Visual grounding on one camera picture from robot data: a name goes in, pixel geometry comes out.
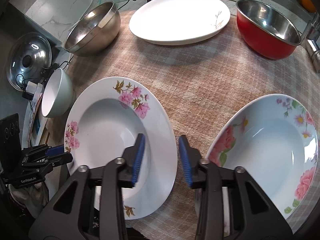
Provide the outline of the left gloved hand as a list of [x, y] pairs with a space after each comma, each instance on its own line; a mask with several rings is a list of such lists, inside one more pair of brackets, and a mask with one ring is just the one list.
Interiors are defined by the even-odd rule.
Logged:
[[37, 218], [49, 202], [49, 190], [45, 182], [21, 189], [9, 184], [9, 191], [12, 198], [25, 206], [33, 218]]

